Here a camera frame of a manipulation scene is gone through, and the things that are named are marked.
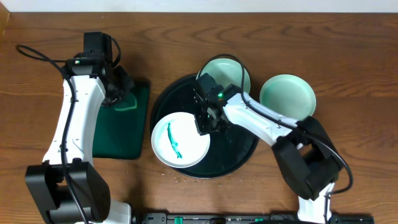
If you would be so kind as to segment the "green scrubbing sponge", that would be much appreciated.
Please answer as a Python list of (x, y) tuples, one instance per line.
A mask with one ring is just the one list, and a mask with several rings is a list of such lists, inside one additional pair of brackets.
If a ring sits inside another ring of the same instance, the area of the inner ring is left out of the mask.
[(137, 100), (136, 97), (130, 93), (128, 96), (120, 100), (114, 105), (114, 109), (116, 111), (128, 111), (134, 110), (137, 108)]

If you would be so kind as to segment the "white plate with green streak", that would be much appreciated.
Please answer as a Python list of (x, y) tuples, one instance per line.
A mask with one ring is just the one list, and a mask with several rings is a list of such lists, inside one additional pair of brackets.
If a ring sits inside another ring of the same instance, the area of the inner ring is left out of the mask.
[(154, 154), (173, 168), (187, 168), (199, 163), (210, 148), (210, 135), (198, 133), (191, 113), (176, 112), (158, 121), (151, 134)]

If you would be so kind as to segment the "pale green plate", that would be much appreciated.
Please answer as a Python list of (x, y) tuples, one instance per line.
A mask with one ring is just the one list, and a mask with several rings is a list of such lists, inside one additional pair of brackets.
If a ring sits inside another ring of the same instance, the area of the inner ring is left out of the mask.
[(209, 74), (215, 82), (226, 88), (230, 84), (241, 87), (242, 67), (241, 64), (229, 58), (217, 58), (208, 62), (202, 72)]

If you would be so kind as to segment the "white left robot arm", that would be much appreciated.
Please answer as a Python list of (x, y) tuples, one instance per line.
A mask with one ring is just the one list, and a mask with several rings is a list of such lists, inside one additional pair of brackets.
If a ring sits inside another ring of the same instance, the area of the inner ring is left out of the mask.
[(45, 223), (132, 223), (129, 204), (111, 199), (93, 165), (98, 112), (112, 73), (104, 59), (73, 58), (61, 69), (63, 103), (42, 163), (28, 166), (25, 183)]

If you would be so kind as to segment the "green-smeared plate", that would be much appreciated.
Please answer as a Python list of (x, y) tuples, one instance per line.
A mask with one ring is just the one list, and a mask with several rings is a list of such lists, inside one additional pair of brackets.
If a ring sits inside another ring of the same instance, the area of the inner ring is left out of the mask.
[(312, 116), (317, 100), (312, 87), (302, 78), (281, 74), (263, 84), (260, 104), (286, 117), (299, 120)]

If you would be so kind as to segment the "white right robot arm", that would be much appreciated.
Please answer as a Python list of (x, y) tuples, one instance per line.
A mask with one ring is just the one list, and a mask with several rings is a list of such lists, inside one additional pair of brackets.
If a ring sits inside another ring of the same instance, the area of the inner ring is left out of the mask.
[(299, 220), (330, 221), (330, 196), (345, 163), (316, 119), (282, 116), (235, 85), (227, 89), (196, 86), (194, 91), (201, 106), (195, 115), (201, 135), (228, 126), (240, 126), (256, 135), (271, 146), (285, 182), (298, 195)]

